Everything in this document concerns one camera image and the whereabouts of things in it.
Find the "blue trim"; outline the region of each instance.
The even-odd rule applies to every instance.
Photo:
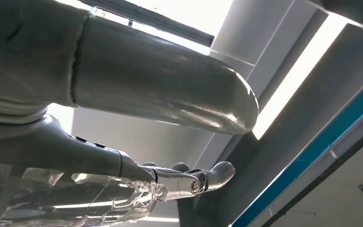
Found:
[[[330,146],[363,118],[363,92],[317,137],[312,144],[235,221],[233,227],[248,226],[286,188],[303,174]]]

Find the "ceiling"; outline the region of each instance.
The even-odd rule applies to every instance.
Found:
[[[363,226],[363,148],[272,227]]]

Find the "plastic wrap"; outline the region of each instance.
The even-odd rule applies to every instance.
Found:
[[[147,216],[166,189],[157,183],[0,165],[0,226],[111,226]]]

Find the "robotic hand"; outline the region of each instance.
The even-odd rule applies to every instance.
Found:
[[[0,225],[137,219],[234,174],[227,162],[139,165],[65,133],[50,103],[226,134],[250,132],[258,116],[250,87],[220,61],[52,0],[0,0]]]
[[[126,153],[68,135],[46,115],[0,124],[0,225],[108,224],[148,215],[157,200],[216,190],[234,175],[228,162],[212,170],[139,165]]]

